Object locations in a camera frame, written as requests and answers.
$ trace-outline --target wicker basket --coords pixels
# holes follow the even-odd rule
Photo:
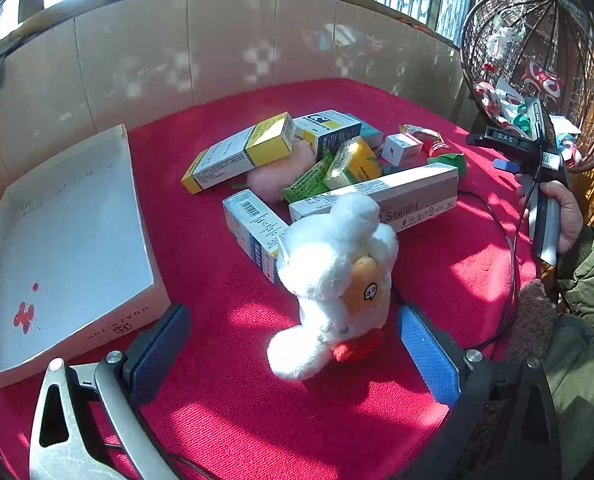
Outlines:
[[[517,40],[509,43],[502,59],[494,60],[487,40],[500,23],[517,31]],[[521,82],[529,60],[564,81],[557,102]],[[583,160],[571,173],[594,168],[594,42],[558,0],[481,0],[464,23],[461,61],[475,102],[493,126],[501,124],[485,110],[474,86],[485,81],[495,87],[503,77],[523,96],[540,97],[549,114],[565,116],[580,128],[577,144]]]

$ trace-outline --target white plush toy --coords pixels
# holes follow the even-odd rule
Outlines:
[[[330,213],[290,225],[277,271],[299,299],[301,325],[270,341],[274,374],[301,381],[332,360],[356,361],[379,346],[396,258],[397,237],[379,223],[379,206],[366,195],[342,195]]]

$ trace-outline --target pink plush toy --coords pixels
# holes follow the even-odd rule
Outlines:
[[[274,162],[248,171],[248,187],[267,203],[283,200],[282,189],[315,165],[315,154],[305,140],[293,142],[293,152]]]

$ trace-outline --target metal screw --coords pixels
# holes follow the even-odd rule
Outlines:
[[[56,372],[62,366],[63,366],[63,359],[61,357],[57,357],[57,358],[53,359],[52,361],[50,361],[48,368],[50,369],[51,372]]]
[[[529,368],[533,368],[533,369],[537,369],[540,366],[542,366],[542,364],[539,362],[539,359],[537,357],[529,357],[526,360],[526,364],[528,365]]]
[[[471,349],[466,351],[466,359],[468,359],[468,361],[471,363],[478,363],[483,358],[484,356],[482,356],[482,352],[480,352],[479,350]]]
[[[123,359],[123,354],[119,350],[113,350],[112,352],[108,352],[106,356],[106,362],[109,365],[114,365]]]

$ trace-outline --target plush toy's orange face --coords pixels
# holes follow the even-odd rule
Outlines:
[[[383,278],[386,274],[370,256],[362,256],[351,270],[351,282],[341,295],[351,316],[378,303],[384,293]]]

